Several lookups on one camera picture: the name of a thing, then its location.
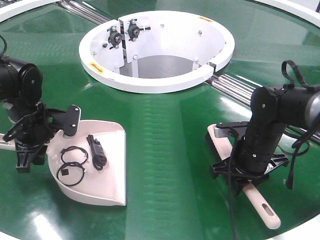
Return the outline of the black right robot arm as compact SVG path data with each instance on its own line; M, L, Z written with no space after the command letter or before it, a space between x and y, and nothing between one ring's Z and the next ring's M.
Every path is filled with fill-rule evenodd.
M320 128L320 87L263 86L256 88L250 100L250 121L225 122L212 126L213 138L234 138L231 155L218 155L218 144L213 145L216 163L210 167L213 178L225 177L231 192L237 196L248 183L257 186L269 179L280 166L294 166L286 154L275 150L287 126L306 130L292 144L298 150Z

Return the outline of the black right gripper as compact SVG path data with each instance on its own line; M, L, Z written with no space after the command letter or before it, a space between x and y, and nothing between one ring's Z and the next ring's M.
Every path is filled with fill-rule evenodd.
M216 138L242 138L247 130L248 123L248 121L218 123L214 127L214 136ZM280 166L286 167L288 164L289 159L284 154L273 154L264 172L254 173L237 166L236 158L231 155L211 165L210 174L213 179L222 175L227 184L229 184L230 179L231 192L234 196L237 196L247 184L252 183L256 187L267 181L272 171Z

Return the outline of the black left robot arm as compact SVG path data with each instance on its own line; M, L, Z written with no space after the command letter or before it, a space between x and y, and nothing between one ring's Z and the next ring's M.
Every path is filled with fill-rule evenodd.
M43 74L33 63L13 57L0 58L0 101L7 108L12 127L2 137L13 142L16 170L30 172L31 164L43 165L47 144L62 130L73 137L79 128L81 109L48 108L42 98Z

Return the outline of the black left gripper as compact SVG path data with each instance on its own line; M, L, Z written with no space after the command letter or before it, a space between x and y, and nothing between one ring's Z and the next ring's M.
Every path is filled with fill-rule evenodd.
M81 108L70 105L67 109L48 108L42 101L27 105L20 101L5 101L12 127L3 135L3 148L17 152L16 170L29 173L31 164L43 165L47 144L56 132L73 137L79 128Z

